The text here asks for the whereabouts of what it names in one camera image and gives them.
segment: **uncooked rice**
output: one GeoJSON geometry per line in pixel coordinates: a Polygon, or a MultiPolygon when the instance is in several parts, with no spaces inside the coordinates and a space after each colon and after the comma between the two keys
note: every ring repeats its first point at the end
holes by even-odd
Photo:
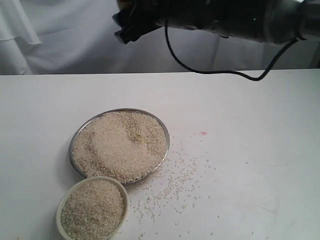
{"type": "Polygon", "coordinates": [[[125,202],[118,187],[93,180],[73,192],[61,212],[64,231],[75,240],[101,240],[120,224],[125,202]]]}
{"type": "Polygon", "coordinates": [[[77,136],[75,164],[88,176],[106,176],[122,184],[152,172],[166,155],[164,129],[152,116],[114,111],[94,118],[77,136]]]}

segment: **white curtain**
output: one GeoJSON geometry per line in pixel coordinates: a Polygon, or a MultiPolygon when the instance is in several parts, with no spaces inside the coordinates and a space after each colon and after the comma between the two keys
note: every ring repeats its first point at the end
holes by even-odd
{"type": "MultiPolygon", "coordinates": [[[[0,74],[182,72],[160,28],[124,45],[116,0],[0,0],[0,74]]],[[[170,29],[172,47],[199,70],[262,68],[264,45],[170,29]]]]}

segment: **small bowl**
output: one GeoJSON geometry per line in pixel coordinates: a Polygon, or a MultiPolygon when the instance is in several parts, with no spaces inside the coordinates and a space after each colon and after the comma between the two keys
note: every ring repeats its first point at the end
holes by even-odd
{"type": "Polygon", "coordinates": [[[163,161],[165,160],[167,154],[168,154],[168,151],[169,151],[169,147],[170,147],[170,136],[169,136],[169,132],[168,132],[168,129],[166,128],[165,124],[159,119],[157,118],[155,115],[151,114],[150,112],[147,112],[147,111],[144,111],[144,110],[140,110],[140,109],[135,109],[135,108],[119,108],[119,109],[114,109],[114,110],[109,110],[109,111],[105,111],[105,112],[102,112],[92,118],[90,118],[88,121],[86,121],[74,134],[73,138],[71,139],[71,143],[70,143],[70,146],[69,146],[69,159],[70,159],[70,162],[71,162],[71,165],[73,167],[73,169],[80,175],[82,176],[83,178],[87,178],[88,176],[77,166],[77,164],[75,163],[75,160],[74,160],[74,156],[73,156],[73,148],[74,148],[74,145],[75,145],[75,140],[78,136],[78,134],[93,120],[93,119],[96,119],[96,118],[99,118],[105,114],[108,114],[108,113],[111,113],[111,112],[138,112],[138,113],[141,113],[141,114],[145,114],[145,115],[149,115],[151,117],[153,117],[154,119],[156,119],[158,121],[158,123],[160,124],[160,126],[162,127],[163,131],[164,131],[164,135],[165,135],[165,139],[166,139],[166,144],[167,144],[167,148],[166,148],[166,152],[165,152],[165,155],[163,156],[163,159],[162,161],[160,162],[160,164],[154,168],[151,172],[149,172],[147,175],[143,176],[142,178],[138,179],[138,180],[135,180],[135,181],[131,181],[131,182],[128,182],[128,183],[125,183],[123,185],[128,185],[128,184],[133,184],[141,179],[144,179],[145,177],[147,177],[149,174],[153,173],[162,163],[163,161]]]}
{"type": "Polygon", "coordinates": [[[105,180],[105,181],[108,181],[108,182],[116,185],[117,188],[119,189],[119,191],[121,192],[123,199],[124,199],[124,213],[123,213],[123,217],[122,217],[121,222],[119,223],[119,225],[116,227],[116,229],[112,233],[110,233],[108,236],[102,238],[101,240],[107,240],[107,239],[111,238],[120,229],[120,227],[124,224],[125,219],[128,214],[128,206],[129,206],[129,197],[128,197],[127,191],[124,188],[124,186],[120,182],[118,182],[117,180],[110,178],[110,177],[106,177],[106,176],[90,177],[90,178],[87,178],[87,179],[84,179],[84,180],[78,182],[76,185],[74,185],[72,188],[70,188],[66,192],[64,197],[62,198],[60,205],[56,211],[56,215],[55,215],[56,226],[57,226],[58,231],[60,232],[61,236],[65,240],[74,240],[66,233],[66,231],[64,230],[64,228],[62,227],[62,224],[61,224],[61,212],[62,212],[62,209],[64,208],[64,206],[66,205],[67,199],[70,197],[70,195],[72,193],[74,193],[77,189],[82,187],[84,184],[86,184],[90,181],[97,181],[97,180],[105,180]]]}

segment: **black wire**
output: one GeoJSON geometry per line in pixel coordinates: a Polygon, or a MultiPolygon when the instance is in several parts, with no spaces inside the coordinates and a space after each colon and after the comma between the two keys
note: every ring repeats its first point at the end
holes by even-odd
{"type": "Polygon", "coordinates": [[[273,68],[273,66],[275,65],[275,63],[277,62],[277,60],[282,56],[282,54],[284,54],[284,52],[286,50],[288,50],[288,48],[290,48],[293,44],[295,44],[296,42],[298,42],[298,40],[296,38],[292,39],[291,41],[289,41],[276,55],[275,57],[272,59],[272,61],[270,62],[270,64],[268,65],[268,67],[264,70],[264,72],[258,76],[258,77],[253,77],[253,76],[249,76],[245,73],[239,72],[239,71],[231,71],[231,70],[219,70],[219,71],[200,71],[200,70],[196,70],[193,69],[187,65],[185,65],[183,62],[181,62],[179,60],[179,58],[176,56],[176,54],[174,53],[170,41],[169,41],[169,34],[168,34],[168,24],[169,24],[169,17],[167,16],[165,18],[165,25],[164,25],[164,33],[165,33],[165,41],[166,44],[168,46],[168,49],[172,55],[172,57],[174,58],[174,60],[180,64],[183,68],[187,69],[190,72],[194,72],[197,74],[234,74],[234,75],[239,75],[241,77],[244,77],[246,79],[249,79],[251,81],[260,81],[262,80],[269,72],[270,70],[273,68]]]}

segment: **table surface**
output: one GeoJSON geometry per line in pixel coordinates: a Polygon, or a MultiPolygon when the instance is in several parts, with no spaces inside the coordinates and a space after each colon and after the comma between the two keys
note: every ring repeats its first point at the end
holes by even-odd
{"type": "Polygon", "coordinates": [[[0,232],[58,240],[57,206],[80,177],[75,131],[117,108],[158,116],[171,146],[127,187],[114,240],[320,239],[320,70],[263,81],[194,73],[0,76],[0,232]]]}

